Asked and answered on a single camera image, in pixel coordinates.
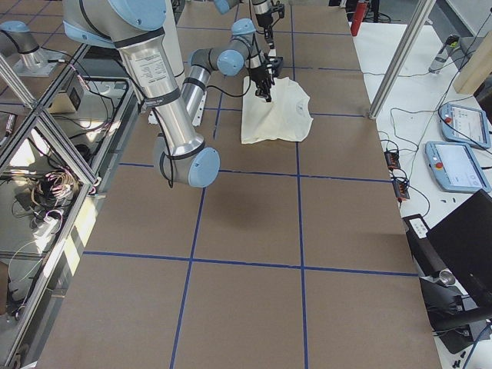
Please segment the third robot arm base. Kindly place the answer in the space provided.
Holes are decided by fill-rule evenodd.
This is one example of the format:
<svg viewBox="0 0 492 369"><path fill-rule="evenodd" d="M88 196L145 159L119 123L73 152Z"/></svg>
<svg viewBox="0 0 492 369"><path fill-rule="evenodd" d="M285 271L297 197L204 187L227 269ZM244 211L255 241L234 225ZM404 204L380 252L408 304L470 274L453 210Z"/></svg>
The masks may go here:
<svg viewBox="0 0 492 369"><path fill-rule="evenodd" d="M1 55L9 58L15 54L20 60L14 71L27 77L49 77L63 60L61 52L43 49L24 22L6 21L1 23Z"/></svg>

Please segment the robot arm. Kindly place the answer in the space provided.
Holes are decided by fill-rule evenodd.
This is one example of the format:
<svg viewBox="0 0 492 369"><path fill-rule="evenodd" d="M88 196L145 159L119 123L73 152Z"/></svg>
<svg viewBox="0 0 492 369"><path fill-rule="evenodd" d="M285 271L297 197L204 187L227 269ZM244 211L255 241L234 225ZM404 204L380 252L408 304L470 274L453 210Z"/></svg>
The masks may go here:
<svg viewBox="0 0 492 369"><path fill-rule="evenodd" d="M223 15L237 7L242 1L240 0L214 0L216 9ZM258 26L261 28L259 33L264 36L269 47L269 56L276 56L276 47L274 43L273 27L276 22L285 16L284 4L280 1L248 1L249 9L254 12Z"/></svg>
<svg viewBox="0 0 492 369"><path fill-rule="evenodd" d="M163 1L64 1L65 34L74 41L114 48L144 108L161 128L155 142L155 166L170 185L209 186L220 168L218 152L208 147L192 124L211 73L234 76L246 68L257 94L269 100L273 77L261 54L249 18L231 27L226 46L196 50L189 76L180 85L165 51L167 6Z"/></svg>

